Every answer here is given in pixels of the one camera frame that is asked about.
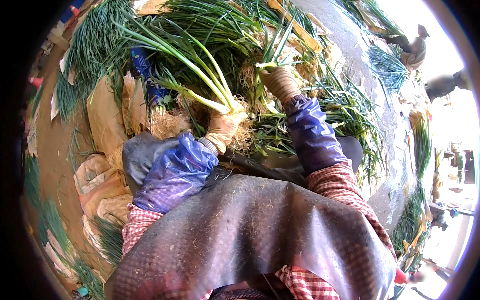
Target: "concrete floor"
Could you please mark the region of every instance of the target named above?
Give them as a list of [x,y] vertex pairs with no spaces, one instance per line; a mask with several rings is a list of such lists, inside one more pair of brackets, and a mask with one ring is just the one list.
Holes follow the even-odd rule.
[[364,185],[362,195],[374,209],[385,229],[390,230],[395,227],[403,212],[406,195],[414,180],[410,152],[406,143],[407,132],[410,130],[408,118],[400,115],[398,100],[394,103],[385,97],[378,79],[370,70],[366,55],[367,33],[360,30],[341,8],[329,0],[292,1],[305,12],[313,13],[332,31],[333,35],[329,36],[329,39],[342,50],[346,58],[346,67],[350,68],[354,83],[360,85],[363,79],[367,94],[376,105],[375,110],[381,119],[379,126],[385,133],[388,171],[377,186]]

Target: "worker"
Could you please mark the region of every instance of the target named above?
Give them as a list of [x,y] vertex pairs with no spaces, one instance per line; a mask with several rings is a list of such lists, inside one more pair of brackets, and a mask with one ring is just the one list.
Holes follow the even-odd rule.
[[425,39],[430,37],[430,35],[428,34],[427,29],[420,24],[418,27],[418,33],[419,36],[415,38],[413,43],[409,43],[406,36],[385,38],[388,44],[397,44],[402,48],[403,53],[400,56],[400,61],[409,71],[418,70],[425,61],[425,56],[427,54]]
[[465,68],[453,75],[442,75],[429,80],[425,85],[425,90],[430,102],[433,102],[436,98],[445,97],[453,92],[456,87],[470,91],[473,88]]
[[[215,173],[217,156],[247,118],[240,107],[213,112],[199,141],[187,132],[137,143],[139,159],[156,154],[133,171],[129,162],[124,167],[147,175],[129,205],[122,261],[105,284],[108,299],[388,296],[393,245],[362,199],[352,162],[318,100],[301,94],[288,69],[260,76],[285,108],[308,190],[233,170]],[[158,150],[149,150],[155,144]],[[135,155],[124,151],[124,162],[126,154]]]

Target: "blue plastic sleeve cover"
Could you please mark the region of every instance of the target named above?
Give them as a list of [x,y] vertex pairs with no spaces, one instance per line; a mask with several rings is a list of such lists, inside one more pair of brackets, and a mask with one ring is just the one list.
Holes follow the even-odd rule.
[[217,157],[189,132],[180,134],[178,140],[177,149],[167,150],[152,165],[134,205],[166,214],[203,188],[218,165]]
[[347,160],[317,98],[295,96],[285,104],[285,111],[293,146],[306,175]]

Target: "red checkered shirt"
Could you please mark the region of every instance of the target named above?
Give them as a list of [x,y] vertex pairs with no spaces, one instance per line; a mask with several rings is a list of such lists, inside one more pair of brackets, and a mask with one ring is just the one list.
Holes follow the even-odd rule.
[[[309,190],[351,206],[365,215],[380,240],[392,252],[396,259],[392,242],[384,227],[378,221],[373,209],[360,196],[357,180],[352,170],[351,160],[339,163],[333,167],[312,173],[307,177]],[[123,228],[123,256],[125,256],[140,237],[163,214],[151,212],[129,204],[128,223]],[[339,300],[335,289],[325,280],[315,274],[295,266],[285,265],[275,275],[287,286],[295,299],[298,300]],[[212,291],[202,300],[210,298]]]

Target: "beige glove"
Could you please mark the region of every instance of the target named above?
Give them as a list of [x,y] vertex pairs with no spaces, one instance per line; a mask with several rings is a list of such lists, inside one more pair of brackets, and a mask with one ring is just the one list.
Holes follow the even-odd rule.
[[301,94],[295,77],[286,68],[270,67],[259,74],[264,85],[282,104]]
[[246,119],[247,114],[240,105],[226,115],[214,110],[210,116],[210,125],[205,138],[212,142],[219,154],[223,155],[232,142],[239,124]]

